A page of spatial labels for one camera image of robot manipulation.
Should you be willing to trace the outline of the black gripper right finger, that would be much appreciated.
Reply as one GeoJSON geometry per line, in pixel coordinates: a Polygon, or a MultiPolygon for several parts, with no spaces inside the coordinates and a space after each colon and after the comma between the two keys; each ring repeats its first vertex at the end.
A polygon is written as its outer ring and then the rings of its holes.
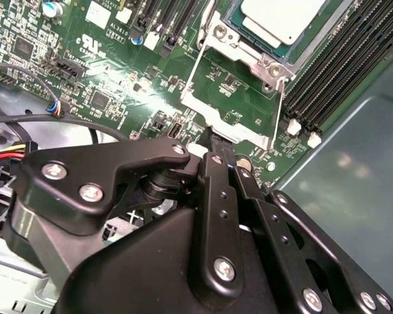
{"type": "Polygon", "coordinates": [[[393,313],[393,298],[286,193],[231,172],[279,313],[393,313]]]}

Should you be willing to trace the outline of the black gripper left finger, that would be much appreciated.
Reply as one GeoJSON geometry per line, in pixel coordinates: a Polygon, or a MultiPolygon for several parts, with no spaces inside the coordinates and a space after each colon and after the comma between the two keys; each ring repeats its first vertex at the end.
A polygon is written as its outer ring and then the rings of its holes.
{"type": "Polygon", "coordinates": [[[237,209],[231,143],[161,137],[29,153],[13,185],[9,249],[60,289],[87,258],[182,209],[237,209]]]}

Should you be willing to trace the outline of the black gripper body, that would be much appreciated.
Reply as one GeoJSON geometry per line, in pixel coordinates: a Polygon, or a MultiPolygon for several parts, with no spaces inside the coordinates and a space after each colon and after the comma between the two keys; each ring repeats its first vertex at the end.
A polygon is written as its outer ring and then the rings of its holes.
{"type": "Polygon", "coordinates": [[[277,313],[272,279],[235,208],[182,209],[87,258],[57,313],[277,313]]]}

